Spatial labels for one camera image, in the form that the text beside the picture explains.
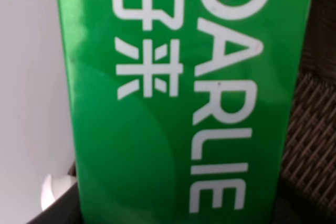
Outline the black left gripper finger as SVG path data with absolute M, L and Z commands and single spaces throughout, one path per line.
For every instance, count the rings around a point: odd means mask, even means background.
M 74 176 L 77 179 L 76 163 L 72 163 L 66 175 Z M 78 183 L 76 182 L 55 203 L 30 220 L 29 223 L 83 223 Z

